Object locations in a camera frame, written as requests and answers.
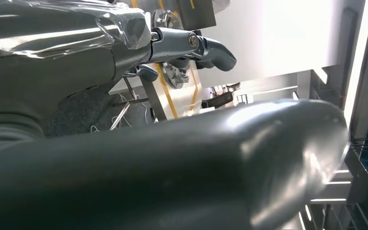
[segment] transparent plastic film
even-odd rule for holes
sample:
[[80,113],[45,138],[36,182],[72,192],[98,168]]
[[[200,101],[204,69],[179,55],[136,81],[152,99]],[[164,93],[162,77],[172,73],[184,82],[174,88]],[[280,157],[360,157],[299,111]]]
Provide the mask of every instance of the transparent plastic film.
[[150,43],[145,13],[99,0],[0,0],[0,57],[59,58],[87,49]]
[[[132,7],[141,8],[146,12],[153,12],[157,9],[178,12],[175,0],[115,0],[114,2],[124,2]],[[230,0],[212,0],[212,4],[214,7],[214,13],[218,13],[229,6]]]

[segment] metal frame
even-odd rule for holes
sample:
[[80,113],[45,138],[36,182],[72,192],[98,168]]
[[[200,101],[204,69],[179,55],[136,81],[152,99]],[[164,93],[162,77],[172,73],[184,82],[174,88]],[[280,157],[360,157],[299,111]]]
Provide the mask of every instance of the metal frame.
[[127,78],[126,77],[123,77],[123,80],[125,81],[126,86],[127,86],[127,89],[129,90],[129,93],[132,96],[133,100],[130,100],[130,101],[127,101],[127,102],[121,102],[121,103],[113,104],[113,107],[115,107],[117,105],[121,105],[121,104],[124,104],[125,106],[123,107],[122,111],[119,113],[118,117],[116,117],[115,121],[112,123],[112,126],[111,126],[111,128],[109,130],[116,129],[116,126],[122,120],[123,116],[127,113],[127,110],[129,109],[129,107],[130,107],[131,104],[142,103],[142,102],[146,102],[146,101],[149,100],[148,98],[138,99],[138,97],[136,96],[135,91],[133,91],[133,88],[130,85],[130,83],[127,80]]

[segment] metal pole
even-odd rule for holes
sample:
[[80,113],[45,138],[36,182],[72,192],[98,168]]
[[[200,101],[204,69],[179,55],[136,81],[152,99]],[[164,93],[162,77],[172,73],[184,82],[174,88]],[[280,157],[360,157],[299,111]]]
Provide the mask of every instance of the metal pole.
[[126,102],[125,106],[123,107],[122,111],[120,112],[120,114],[118,115],[118,117],[116,118],[116,120],[114,121],[114,123],[112,124],[111,128],[109,130],[114,130],[116,128],[116,126],[119,124],[119,122],[122,120],[122,117],[126,114],[127,109],[130,107],[130,103]]
[[359,230],[359,229],[357,228],[357,226],[356,226],[355,221],[353,220],[353,216],[350,214],[349,209],[348,209],[346,206],[344,206],[344,210],[345,210],[345,211],[347,212],[347,214],[349,215],[350,220],[352,221],[352,224],[353,224],[353,227],[355,228],[355,230]]
[[362,208],[359,206],[359,204],[358,204],[358,203],[356,203],[356,206],[357,206],[357,209],[359,209],[359,212],[360,212],[360,214],[362,215],[363,220],[365,220],[365,223],[366,223],[366,225],[368,226],[368,219],[366,218],[365,214],[363,213]]
[[[140,98],[140,99],[137,99],[137,100],[130,100],[130,101],[127,101],[131,104],[137,104],[137,103],[143,103],[143,102],[148,102],[149,99],[148,98]],[[125,104],[126,102],[120,102],[120,103],[114,103],[112,104],[113,107],[115,106],[118,106],[118,105],[122,105],[122,104]]]
[[338,222],[338,224],[339,224],[339,228],[340,228],[340,230],[344,230],[344,228],[342,227],[342,223],[341,223],[341,221],[339,220],[339,217],[338,217],[338,215],[336,214],[335,209],[334,209],[334,207],[332,207],[332,205],[331,205],[331,212],[335,215],[335,218],[336,218],[336,220],[337,220],[337,222]]
[[123,77],[123,80],[125,81],[127,89],[129,90],[129,92],[132,95],[133,99],[136,101],[138,99],[138,97],[136,96],[135,91],[133,91],[132,86],[130,85],[129,81],[127,80],[126,77]]

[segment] bolt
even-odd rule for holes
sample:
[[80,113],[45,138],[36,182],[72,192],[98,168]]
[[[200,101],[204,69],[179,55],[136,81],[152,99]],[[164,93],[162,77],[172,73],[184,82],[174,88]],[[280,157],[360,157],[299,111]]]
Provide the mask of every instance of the bolt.
[[151,40],[152,41],[157,41],[159,39],[160,39],[160,37],[159,37],[159,34],[157,32],[152,32],[151,33]]
[[190,34],[188,42],[192,47],[198,47],[198,37],[195,34]]

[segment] cable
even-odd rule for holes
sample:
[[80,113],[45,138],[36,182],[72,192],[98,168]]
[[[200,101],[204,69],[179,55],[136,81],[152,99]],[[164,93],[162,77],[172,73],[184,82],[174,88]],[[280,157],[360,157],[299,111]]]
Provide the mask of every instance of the cable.
[[[120,93],[118,93],[119,94],[119,96],[121,97],[121,100],[122,100],[122,102],[127,102],[127,99],[126,99],[126,97],[124,97],[122,94],[120,94]],[[113,123],[114,122],[114,119],[115,118],[117,118],[118,116],[114,116],[114,117],[112,117],[112,119],[111,119],[111,122]],[[122,116],[122,118],[123,118],[123,120],[126,122],[126,124],[129,126],[129,127],[132,127],[131,126],[131,124],[126,120],[126,118],[125,118],[125,116]]]
[[99,133],[100,132],[99,129],[96,126],[91,126],[90,131],[91,131],[91,133]]
[[143,107],[145,107],[145,121],[146,121],[146,124],[149,124],[147,122],[147,107],[144,103],[141,103]]

